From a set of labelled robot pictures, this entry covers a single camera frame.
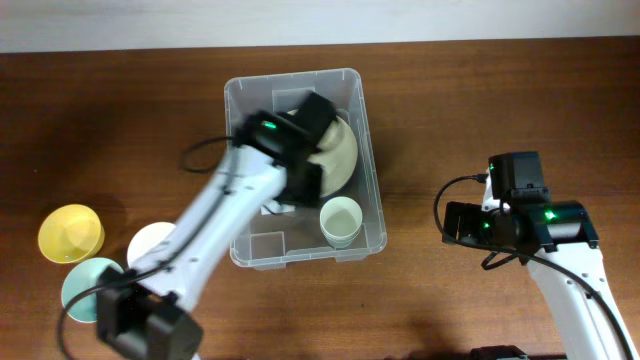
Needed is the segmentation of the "beige bowl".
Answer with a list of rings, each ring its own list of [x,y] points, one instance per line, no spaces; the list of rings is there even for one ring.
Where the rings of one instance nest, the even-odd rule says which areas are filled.
[[[349,124],[336,117],[324,133],[320,151],[309,157],[322,169],[321,197],[327,197],[343,188],[355,171],[358,159],[358,144]]]

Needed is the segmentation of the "cream cup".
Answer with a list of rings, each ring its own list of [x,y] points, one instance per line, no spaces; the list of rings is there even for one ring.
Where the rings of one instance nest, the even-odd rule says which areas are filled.
[[[362,226],[363,213],[360,205],[349,197],[334,197],[320,211],[320,228],[325,237],[333,242],[352,241]]]

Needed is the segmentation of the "clear plastic storage container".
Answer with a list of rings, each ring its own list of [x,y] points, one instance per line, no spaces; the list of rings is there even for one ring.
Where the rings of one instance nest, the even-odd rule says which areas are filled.
[[[349,124],[357,140],[359,154],[353,175],[339,191],[321,197],[323,202],[349,197],[360,205],[363,221],[357,239],[344,249],[331,247],[321,232],[319,207],[294,206],[294,212],[282,216],[259,212],[231,244],[230,258],[240,267],[270,270],[325,258],[356,261],[382,251],[387,244],[362,81],[356,70],[233,78],[224,87],[226,129],[233,132],[246,116],[258,110],[294,114],[310,92],[333,103],[337,116]]]

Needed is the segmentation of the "green cup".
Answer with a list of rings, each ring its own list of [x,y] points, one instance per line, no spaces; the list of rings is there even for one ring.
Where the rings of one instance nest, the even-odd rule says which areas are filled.
[[[355,237],[349,237],[349,238],[336,238],[336,237],[327,237],[326,240],[329,243],[329,245],[335,249],[344,249],[349,247],[355,240],[357,239],[357,236]]]

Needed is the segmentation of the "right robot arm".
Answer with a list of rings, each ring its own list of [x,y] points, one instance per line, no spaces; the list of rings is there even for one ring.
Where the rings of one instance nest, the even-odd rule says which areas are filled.
[[[600,238],[586,208],[555,202],[536,152],[494,155],[479,204],[433,210],[444,243],[482,250],[491,270],[517,260],[528,269],[570,359],[636,359],[639,352],[607,280]]]

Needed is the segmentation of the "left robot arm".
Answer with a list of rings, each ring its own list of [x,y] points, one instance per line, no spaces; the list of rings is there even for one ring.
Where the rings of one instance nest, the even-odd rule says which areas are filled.
[[[264,204],[318,205],[323,170],[309,158],[336,121],[333,103],[314,92],[293,115],[248,115],[167,238],[126,272],[101,274],[97,338],[126,359],[193,358],[204,330],[191,313],[217,264]]]

